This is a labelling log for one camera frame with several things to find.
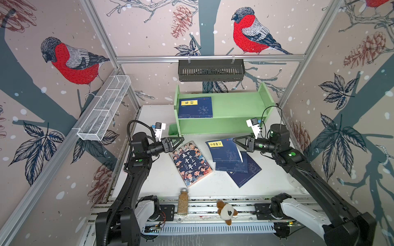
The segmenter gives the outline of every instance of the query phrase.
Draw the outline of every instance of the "book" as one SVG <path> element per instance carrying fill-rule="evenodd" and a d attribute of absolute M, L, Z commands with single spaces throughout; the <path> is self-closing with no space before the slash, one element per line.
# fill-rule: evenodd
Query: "book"
<path fill-rule="evenodd" d="M 239 173 L 247 173 L 247 154 L 246 151 L 241 151 L 241 156 L 243 162 L 238 163 L 226 163 L 226 162 L 217 162 L 215 170 L 216 171 L 229 171 L 229 172 L 239 172 Z"/>
<path fill-rule="evenodd" d="M 240 163 L 242 162 L 241 152 L 236 143 L 229 139 L 211 140 L 205 142 L 211 151 L 212 160 L 216 163 Z"/>
<path fill-rule="evenodd" d="M 178 118 L 212 118 L 212 98 L 179 99 Z"/>
<path fill-rule="evenodd" d="M 261 171 L 261 167 L 259 167 L 259 165 L 257 165 L 257 163 L 248 154 L 246 154 L 246 156 L 248 167 L 247 173 L 227 172 L 239 188 Z"/>
<path fill-rule="evenodd" d="M 187 187 L 212 172 L 211 166 L 193 141 L 183 144 L 183 147 L 178 146 L 178 150 L 170 152 L 170 156 Z"/>

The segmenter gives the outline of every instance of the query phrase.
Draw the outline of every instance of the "green bookshelf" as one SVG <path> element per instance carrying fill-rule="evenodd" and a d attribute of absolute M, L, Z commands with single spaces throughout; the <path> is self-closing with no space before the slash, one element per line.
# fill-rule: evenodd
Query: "green bookshelf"
<path fill-rule="evenodd" d="M 213 118 L 178 118 L 179 99 L 210 96 L 212 98 Z M 246 120 L 261 119 L 261 114 L 269 106 L 275 105 L 268 88 L 261 83 L 257 92 L 201 93 L 181 94 L 177 85 L 174 99 L 176 124 L 170 125 L 172 134 L 216 134 L 216 133 L 250 133 Z M 263 119 L 267 120 L 274 108 L 265 111 Z"/>

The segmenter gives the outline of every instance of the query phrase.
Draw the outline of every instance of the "blue book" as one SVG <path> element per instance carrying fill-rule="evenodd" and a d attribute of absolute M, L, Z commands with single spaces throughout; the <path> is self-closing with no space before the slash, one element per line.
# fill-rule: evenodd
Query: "blue book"
<path fill-rule="evenodd" d="M 206 141 L 206 144 L 211 151 L 212 160 L 214 162 L 242 162 L 242 155 L 238 150 L 236 143 L 232 141 L 232 138 Z"/>
<path fill-rule="evenodd" d="M 257 163 L 248 154 L 246 155 L 247 155 L 248 173 L 243 174 L 239 172 L 227 172 L 239 188 L 241 188 L 241 186 L 246 184 L 246 182 L 248 182 L 259 171 L 261 171 L 261 167 L 259 167 L 259 165 L 257 165 Z"/>
<path fill-rule="evenodd" d="M 241 156 L 243 162 L 238 163 L 226 163 L 226 162 L 217 162 L 215 170 L 216 171 L 229 171 L 229 172 L 239 172 L 239 173 L 247 173 L 247 154 L 246 151 L 241 151 Z"/>
<path fill-rule="evenodd" d="M 179 99 L 178 118 L 212 118 L 212 98 Z"/>

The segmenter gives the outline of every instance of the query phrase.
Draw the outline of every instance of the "plush toy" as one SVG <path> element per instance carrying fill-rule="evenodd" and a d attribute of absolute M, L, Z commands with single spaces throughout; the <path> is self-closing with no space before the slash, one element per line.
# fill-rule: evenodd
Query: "plush toy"
<path fill-rule="evenodd" d="M 226 222 L 227 225 L 231 225 L 231 218 L 237 216 L 238 212 L 232 207 L 231 204 L 224 203 L 223 201 L 218 201 L 216 203 L 218 208 L 217 213 Z"/>

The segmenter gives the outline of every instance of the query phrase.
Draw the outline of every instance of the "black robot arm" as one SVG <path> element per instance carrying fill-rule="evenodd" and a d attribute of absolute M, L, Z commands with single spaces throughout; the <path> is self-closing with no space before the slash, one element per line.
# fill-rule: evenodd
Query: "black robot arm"
<path fill-rule="evenodd" d="M 289 136 L 286 126 L 273 124 L 270 127 L 268 139 L 255 139 L 254 136 L 249 135 L 236 137 L 233 141 L 248 152 L 257 150 L 262 153 L 271 153 L 276 163 L 311 194 L 331 222 L 331 225 L 322 226 L 324 241 L 328 246 L 372 245 L 376 228 L 375 219 L 369 213 L 360 213 L 335 192 L 316 173 L 306 157 L 290 147 Z M 291 198 L 291 196 L 283 193 L 273 200 L 280 203 L 286 198 Z M 281 206 L 279 204 L 276 207 L 278 210 L 273 213 L 277 213 L 280 217 L 281 214 L 283 215 Z"/>

